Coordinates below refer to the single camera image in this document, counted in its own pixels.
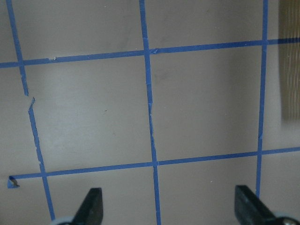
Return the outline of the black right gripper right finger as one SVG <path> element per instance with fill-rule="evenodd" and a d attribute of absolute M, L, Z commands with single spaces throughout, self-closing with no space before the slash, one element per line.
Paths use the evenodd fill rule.
<path fill-rule="evenodd" d="M 276 216 L 246 185 L 236 185 L 234 213 L 241 225 L 289 225 L 290 217 Z"/>

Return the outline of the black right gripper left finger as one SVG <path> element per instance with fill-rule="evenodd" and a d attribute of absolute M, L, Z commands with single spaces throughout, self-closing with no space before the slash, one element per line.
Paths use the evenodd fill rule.
<path fill-rule="evenodd" d="M 102 189 L 91 188 L 75 214 L 73 225 L 100 225 L 103 221 Z"/>

